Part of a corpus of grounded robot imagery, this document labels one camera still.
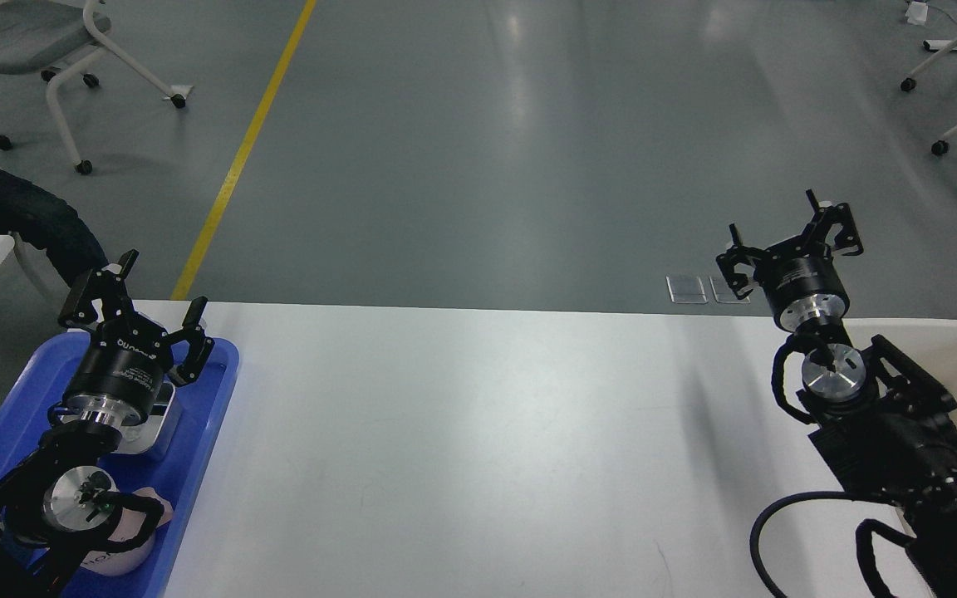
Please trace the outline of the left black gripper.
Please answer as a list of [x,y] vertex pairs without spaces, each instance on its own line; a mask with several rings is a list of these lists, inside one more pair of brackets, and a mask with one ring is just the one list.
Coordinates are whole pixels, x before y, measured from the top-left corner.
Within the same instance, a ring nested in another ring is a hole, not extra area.
[[[92,340],[66,386],[61,407],[80,420],[115,429],[147,423],[164,381],[164,370],[153,357],[125,343],[140,340],[138,313],[125,284],[138,255],[132,249],[114,264],[84,272],[58,312],[61,328],[86,331]],[[197,381],[215,346],[202,325],[208,303],[205,296],[191,300],[179,329],[164,336],[166,374],[176,387]],[[181,343],[186,355],[175,363],[171,349]]]

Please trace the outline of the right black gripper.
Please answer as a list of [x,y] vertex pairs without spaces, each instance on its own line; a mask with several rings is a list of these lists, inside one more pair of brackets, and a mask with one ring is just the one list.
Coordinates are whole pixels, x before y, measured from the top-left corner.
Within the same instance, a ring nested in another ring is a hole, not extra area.
[[734,299],[749,297],[761,272],[761,288],[779,329],[795,332],[817,326],[840,326],[850,306],[834,267],[834,255],[862,255],[865,247],[851,205],[823,202],[813,189],[805,196],[812,218],[793,243],[770,249],[742,242],[736,223],[729,224],[730,243],[715,257]]

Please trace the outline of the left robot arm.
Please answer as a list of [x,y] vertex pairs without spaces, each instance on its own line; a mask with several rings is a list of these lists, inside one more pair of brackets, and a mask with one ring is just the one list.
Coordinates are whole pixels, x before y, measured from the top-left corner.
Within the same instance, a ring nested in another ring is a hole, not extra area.
[[159,499],[119,491],[99,461],[159,398],[197,381],[215,343],[205,297],[174,332],[135,309],[125,281],[137,257],[78,277],[58,314],[90,344],[37,447],[0,478],[0,597],[57,597],[88,554],[141,548],[164,517]]

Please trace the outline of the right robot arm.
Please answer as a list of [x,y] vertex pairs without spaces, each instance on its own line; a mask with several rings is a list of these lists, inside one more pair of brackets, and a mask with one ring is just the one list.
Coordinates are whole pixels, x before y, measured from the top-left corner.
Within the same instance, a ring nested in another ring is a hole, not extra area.
[[867,590],[891,596],[875,559],[880,537],[906,552],[934,596],[957,597],[957,400],[888,338],[873,336],[866,348],[851,340],[843,322],[850,299],[834,257],[865,248],[850,205],[822,203],[812,190],[806,196],[812,218],[801,233],[756,248],[730,224],[728,248],[715,261],[736,298],[756,288],[766,296],[786,333],[772,365],[775,402],[813,425],[810,442],[841,489],[794,493],[764,508],[749,530],[749,556],[770,594],[782,597],[759,545],[774,514],[819,499],[885,504],[899,508],[909,532],[876,519],[858,523],[856,561]]

